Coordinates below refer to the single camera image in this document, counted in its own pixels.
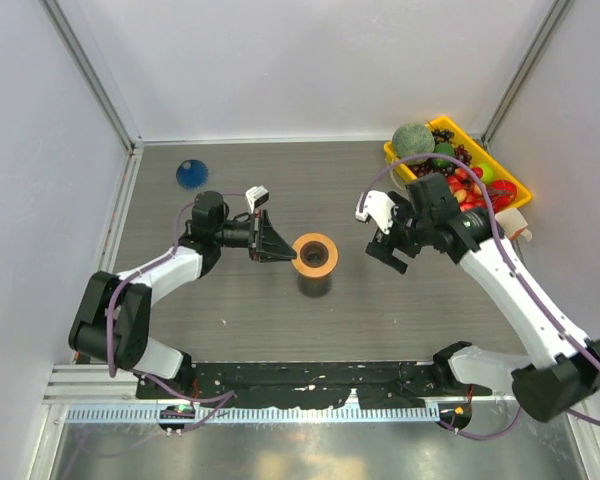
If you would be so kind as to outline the wooden ring dripper holder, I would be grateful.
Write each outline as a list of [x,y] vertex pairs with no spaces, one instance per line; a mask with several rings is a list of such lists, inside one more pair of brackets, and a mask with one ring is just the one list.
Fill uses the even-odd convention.
[[307,279],[328,277],[339,260],[335,243],[321,233],[306,233],[298,237],[293,248],[297,256],[292,265],[299,275]]

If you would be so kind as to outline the blue ribbed glass dripper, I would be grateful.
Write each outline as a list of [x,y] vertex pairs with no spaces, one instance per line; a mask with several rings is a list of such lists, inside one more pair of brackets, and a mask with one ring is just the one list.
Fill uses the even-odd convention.
[[178,166],[175,178],[181,188],[194,190],[207,183],[209,170],[203,161],[188,159]]

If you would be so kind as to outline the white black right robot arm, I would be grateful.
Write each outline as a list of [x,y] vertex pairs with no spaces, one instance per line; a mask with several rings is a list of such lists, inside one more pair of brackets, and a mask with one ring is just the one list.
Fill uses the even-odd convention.
[[377,230],[368,255],[399,273],[432,247],[471,276],[514,329],[525,355],[488,352],[458,342],[436,356],[434,386],[454,394],[466,384],[512,395],[533,419],[546,423],[600,389],[600,339],[593,340],[548,297],[483,207],[462,211],[440,174],[422,177],[407,194],[367,190],[355,210]]

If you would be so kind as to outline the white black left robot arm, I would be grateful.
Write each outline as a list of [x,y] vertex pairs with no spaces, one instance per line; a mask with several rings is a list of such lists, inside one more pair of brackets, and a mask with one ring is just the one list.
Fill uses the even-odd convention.
[[69,346],[105,362],[111,375],[124,370],[159,378],[159,386],[169,396],[186,396],[193,388],[193,361],[190,355],[151,338],[153,306],[208,274],[225,248],[244,249],[250,260],[260,263],[286,262],[297,256],[263,207],[268,190],[255,186],[244,198],[246,212],[231,217],[221,193],[204,191],[185,206],[189,219],[176,220],[173,245],[164,254],[120,273],[94,273],[71,327]]

